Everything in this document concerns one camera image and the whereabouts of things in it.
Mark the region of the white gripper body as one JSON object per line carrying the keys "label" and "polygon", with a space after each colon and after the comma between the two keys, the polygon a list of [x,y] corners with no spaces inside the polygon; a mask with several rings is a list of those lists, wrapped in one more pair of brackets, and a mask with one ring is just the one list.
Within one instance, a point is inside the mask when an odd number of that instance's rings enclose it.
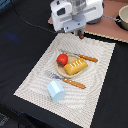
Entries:
{"label": "white gripper body", "polygon": [[61,33],[84,31],[103,15],[103,0],[54,0],[50,7],[54,30]]}

